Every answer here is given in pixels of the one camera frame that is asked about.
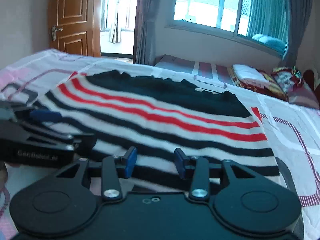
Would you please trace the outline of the person's left hand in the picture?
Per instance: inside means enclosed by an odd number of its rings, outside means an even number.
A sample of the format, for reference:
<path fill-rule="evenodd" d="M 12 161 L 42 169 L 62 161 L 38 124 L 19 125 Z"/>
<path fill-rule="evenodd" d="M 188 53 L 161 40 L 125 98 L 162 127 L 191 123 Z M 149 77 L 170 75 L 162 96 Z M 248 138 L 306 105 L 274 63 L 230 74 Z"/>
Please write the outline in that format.
<path fill-rule="evenodd" d="M 0 162 L 0 189 L 3 189 L 8 181 L 8 171 L 5 163 Z"/>

